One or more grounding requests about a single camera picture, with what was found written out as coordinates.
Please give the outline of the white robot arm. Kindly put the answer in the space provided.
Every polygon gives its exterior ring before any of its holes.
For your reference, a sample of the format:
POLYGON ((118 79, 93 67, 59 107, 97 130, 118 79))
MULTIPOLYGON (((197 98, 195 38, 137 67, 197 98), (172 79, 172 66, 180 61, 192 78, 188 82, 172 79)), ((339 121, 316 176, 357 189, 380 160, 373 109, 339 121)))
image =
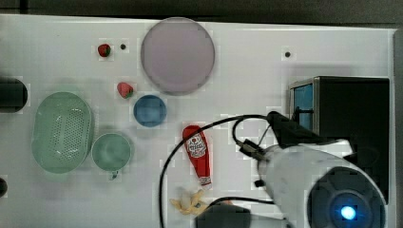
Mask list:
POLYGON ((262 187, 282 218, 254 215, 216 200, 195 218, 195 228, 387 228, 386 201, 374 181, 346 160, 346 140, 318 136, 272 111, 267 115, 278 143, 241 148, 257 160, 262 187))

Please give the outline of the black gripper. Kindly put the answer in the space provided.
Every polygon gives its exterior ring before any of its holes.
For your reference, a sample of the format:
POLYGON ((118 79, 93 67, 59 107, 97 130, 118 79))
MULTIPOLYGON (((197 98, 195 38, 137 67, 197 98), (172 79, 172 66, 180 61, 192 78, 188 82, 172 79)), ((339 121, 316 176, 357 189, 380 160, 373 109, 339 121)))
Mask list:
POLYGON ((267 121, 281 148, 295 146, 300 143, 325 144, 329 142, 327 138, 320 137, 313 131, 304 128, 276 111, 268 113, 267 121))

